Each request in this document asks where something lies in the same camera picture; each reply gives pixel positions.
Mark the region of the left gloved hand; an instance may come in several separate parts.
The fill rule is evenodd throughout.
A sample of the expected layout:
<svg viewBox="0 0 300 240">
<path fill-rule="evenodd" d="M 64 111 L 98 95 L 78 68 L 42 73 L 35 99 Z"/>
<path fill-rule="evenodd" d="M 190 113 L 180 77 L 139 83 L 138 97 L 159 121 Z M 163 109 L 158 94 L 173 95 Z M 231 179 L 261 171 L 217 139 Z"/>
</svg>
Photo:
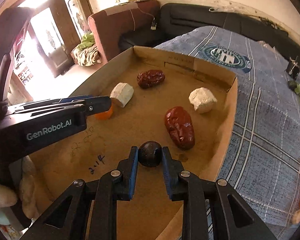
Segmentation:
<svg viewBox="0 0 300 240">
<path fill-rule="evenodd" d="M 10 220 L 2 209 L 14 206 L 18 200 L 21 201 L 21 210 L 28 219 L 37 219 L 39 217 L 35 198 L 36 168 L 29 156 L 23 157 L 21 170 L 22 179 L 19 183 L 18 192 L 0 184 L 0 224 L 2 225 L 10 224 Z"/>
</svg>

